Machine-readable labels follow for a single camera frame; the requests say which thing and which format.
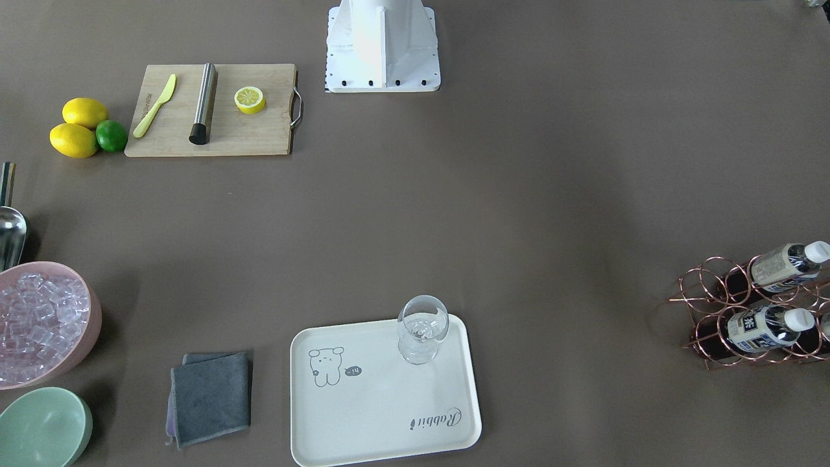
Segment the copper wire bottle basket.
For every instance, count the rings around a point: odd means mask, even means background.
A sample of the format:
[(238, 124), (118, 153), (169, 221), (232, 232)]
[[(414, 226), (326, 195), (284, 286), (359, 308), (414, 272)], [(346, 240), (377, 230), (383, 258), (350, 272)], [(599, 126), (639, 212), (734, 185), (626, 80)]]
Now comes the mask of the copper wire bottle basket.
[(702, 359), (708, 370), (720, 370), (730, 367), (765, 367), (773, 365), (806, 365), (811, 363), (826, 363), (828, 358), (811, 357), (804, 352), (798, 342), (788, 348), (774, 349), (758, 357), (740, 357), (735, 361), (710, 361), (700, 357), (698, 352), (691, 348), (691, 332), (700, 323), (717, 317), (724, 311), (735, 309), (753, 309), (759, 305), (775, 304), (786, 307), (802, 307), (811, 311), (817, 324), (824, 313), (828, 313), (828, 263), (822, 266), (818, 277), (807, 283), (795, 287), (774, 298), (762, 299), (753, 304), (729, 304), (718, 295), (723, 277), (732, 269), (741, 268), (744, 263), (735, 262), (729, 258), (714, 256), (706, 258), (676, 280), (676, 289), (672, 296), (667, 298), (668, 304), (682, 305), (691, 321), (691, 330), (687, 340), (681, 345), (689, 349)]

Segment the tea bottle white cap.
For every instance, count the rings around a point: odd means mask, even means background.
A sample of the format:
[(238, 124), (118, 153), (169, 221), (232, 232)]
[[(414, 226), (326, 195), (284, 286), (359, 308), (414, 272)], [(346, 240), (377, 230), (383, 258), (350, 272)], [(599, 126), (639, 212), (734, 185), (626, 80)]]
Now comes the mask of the tea bottle white cap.
[(753, 304), (774, 298), (818, 277), (829, 259), (824, 241), (785, 243), (724, 275), (718, 295), (729, 304)]

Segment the clear wine glass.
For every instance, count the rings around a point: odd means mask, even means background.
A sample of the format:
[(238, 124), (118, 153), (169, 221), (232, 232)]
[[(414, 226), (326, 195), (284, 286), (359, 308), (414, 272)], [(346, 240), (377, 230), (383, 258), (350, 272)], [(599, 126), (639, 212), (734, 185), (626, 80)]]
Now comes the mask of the clear wine glass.
[(406, 363), (430, 363), (449, 331), (449, 313), (444, 303), (428, 294), (410, 299), (397, 317), (398, 351)]

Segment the white rabbit tray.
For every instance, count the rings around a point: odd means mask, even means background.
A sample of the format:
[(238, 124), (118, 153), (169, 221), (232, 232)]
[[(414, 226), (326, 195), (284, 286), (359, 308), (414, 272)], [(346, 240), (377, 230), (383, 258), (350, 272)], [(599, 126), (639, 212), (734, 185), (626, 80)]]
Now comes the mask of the white rabbit tray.
[(397, 322), (317, 326), (290, 346), (292, 457), (335, 466), (466, 449), (482, 423), (468, 329), (449, 317), (436, 357), (403, 360)]

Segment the yellow half lemon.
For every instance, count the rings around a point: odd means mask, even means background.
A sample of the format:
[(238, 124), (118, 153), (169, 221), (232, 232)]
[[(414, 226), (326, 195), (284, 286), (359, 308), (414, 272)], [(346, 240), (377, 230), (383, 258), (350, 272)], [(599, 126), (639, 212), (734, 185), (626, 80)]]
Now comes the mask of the yellow half lemon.
[(244, 86), (238, 89), (233, 96), (237, 109), (246, 115), (257, 114), (266, 106), (266, 97), (257, 86)]

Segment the steel muddler rod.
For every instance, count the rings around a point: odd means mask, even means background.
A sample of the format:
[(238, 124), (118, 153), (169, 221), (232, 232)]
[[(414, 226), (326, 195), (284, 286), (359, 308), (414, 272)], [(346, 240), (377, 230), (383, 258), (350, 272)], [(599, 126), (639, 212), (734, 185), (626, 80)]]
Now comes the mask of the steel muddler rod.
[(191, 126), (189, 142), (194, 145), (207, 145), (210, 142), (211, 119), (215, 103), (215, 93), (219, 72), (213, 63), (204, 65), (198, 100), (196, 101), (195, 119)]

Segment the bamboo cutting board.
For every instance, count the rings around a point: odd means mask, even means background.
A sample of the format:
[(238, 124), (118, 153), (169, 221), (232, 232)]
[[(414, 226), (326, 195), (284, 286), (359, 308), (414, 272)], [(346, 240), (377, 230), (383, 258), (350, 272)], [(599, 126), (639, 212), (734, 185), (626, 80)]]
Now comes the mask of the bamboo cutting board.
[[(213, 104), (209, 107), (209, 140), (195, 145), (189, 140), (195, 123), (204, 76), (202, 64), (150, 64), (145, 69), (130, 130), (145, 117), (163, 91), (169, 76), (176, 76), (174, 94), (160, 107), (147, 133), (130, 136), (124, 149), (133, 158), (213, 156), (287, 156), (291, 153), (293, 129), (298, 125), (294, 110), (302, 99), (294, 92), (298, 69), (293, 63), (216, 64)], [(244, 86), (255, 86), (264, 95), (261, 112), (245, 114), (233, 97)]]

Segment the yellow plastic knife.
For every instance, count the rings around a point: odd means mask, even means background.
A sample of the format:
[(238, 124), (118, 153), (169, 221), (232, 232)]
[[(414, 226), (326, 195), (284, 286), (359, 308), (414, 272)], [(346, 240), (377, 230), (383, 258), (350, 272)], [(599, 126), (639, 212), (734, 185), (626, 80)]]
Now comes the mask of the yellow plastic knife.
[(151, 127), (156, 115), (158, 114), (158, 110), (160, 110), (164, 104), (168, 103), (172, 99), (176, 86), (177, 76), (175, 74), (170, 74), (164, 88), (158, 95), (157, 100), (151, 107), (149, 107), (148, 112), (145, 116), (143, 116), (139, 124), (136, 125), (136, 129), (133, 131), (134, 138), (142, 138), (147, 133), (149, 127)]

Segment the green lime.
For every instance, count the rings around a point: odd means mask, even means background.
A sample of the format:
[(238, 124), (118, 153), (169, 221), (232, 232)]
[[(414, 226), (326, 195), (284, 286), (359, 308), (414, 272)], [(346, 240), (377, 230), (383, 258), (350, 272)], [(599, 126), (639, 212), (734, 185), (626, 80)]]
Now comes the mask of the green lime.
[(113, 119), (104, 119), (95, 127), (97, 145), (106, 152), (122, 152), (128, 141), (128, 132)]

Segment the yellow lemon far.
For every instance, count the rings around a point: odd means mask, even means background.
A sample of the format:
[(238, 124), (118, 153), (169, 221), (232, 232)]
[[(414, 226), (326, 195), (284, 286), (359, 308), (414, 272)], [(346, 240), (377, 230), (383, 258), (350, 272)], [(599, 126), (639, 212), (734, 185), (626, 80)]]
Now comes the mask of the yellow lemon far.
[(106, 106), (96, 99), (75, 97), (62, 107), (62, 117), (65, 123), (95, 130), (101, 122), (109, 119), (109, 112)]

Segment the yellow lemon near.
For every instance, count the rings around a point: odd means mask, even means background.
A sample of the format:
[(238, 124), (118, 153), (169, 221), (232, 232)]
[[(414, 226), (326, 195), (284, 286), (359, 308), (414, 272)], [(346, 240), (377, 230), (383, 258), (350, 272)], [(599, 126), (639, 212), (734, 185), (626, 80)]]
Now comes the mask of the yellow lemon near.
[(89, 158), (99, 150), (94, 131), (74, 123), (62, 123), (51, 129), (53, 148), (70, 158)]

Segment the pink bowl with ice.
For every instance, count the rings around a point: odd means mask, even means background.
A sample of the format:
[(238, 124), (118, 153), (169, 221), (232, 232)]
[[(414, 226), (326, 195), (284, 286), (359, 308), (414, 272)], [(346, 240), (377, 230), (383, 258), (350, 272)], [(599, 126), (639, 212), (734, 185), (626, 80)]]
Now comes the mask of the pink bowl with ice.
[(32, 262), (2, 272), (2, 390), (37, 385), (77, 366), (102, 326), (100, 302), (65, 264)]

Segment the steel ice scoop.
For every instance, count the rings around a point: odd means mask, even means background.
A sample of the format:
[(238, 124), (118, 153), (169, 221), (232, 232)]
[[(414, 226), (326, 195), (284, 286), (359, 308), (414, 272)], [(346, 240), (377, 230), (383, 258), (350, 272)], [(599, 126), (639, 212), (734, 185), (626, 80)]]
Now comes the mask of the steel ice scoop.
[(13, 180), (17, 165), (2, 163), (1, 186), (1, 271), (14, 268), (21, 261), (29, 226), (27, 220), (11, 205)]

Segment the mint green bowl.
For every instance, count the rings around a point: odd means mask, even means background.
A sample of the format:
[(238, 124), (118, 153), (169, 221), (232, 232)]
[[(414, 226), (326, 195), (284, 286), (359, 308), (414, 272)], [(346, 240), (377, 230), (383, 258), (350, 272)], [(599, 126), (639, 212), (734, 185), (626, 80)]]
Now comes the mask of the mint green bowl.
[(85, 451), (92, 428), (91, 409), (72, 391), (29, 391), (2, 412), (1, 465), (71, 466)]

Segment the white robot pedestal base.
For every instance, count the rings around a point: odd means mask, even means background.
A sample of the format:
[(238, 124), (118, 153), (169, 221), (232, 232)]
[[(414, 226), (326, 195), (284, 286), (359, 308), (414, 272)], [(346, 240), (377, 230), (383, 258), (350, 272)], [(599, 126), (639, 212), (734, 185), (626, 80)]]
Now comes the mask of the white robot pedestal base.
[(442, 85), (435, 12), (421, 1), (342, 1), (327, 15), (328, 93), (423, 93)]

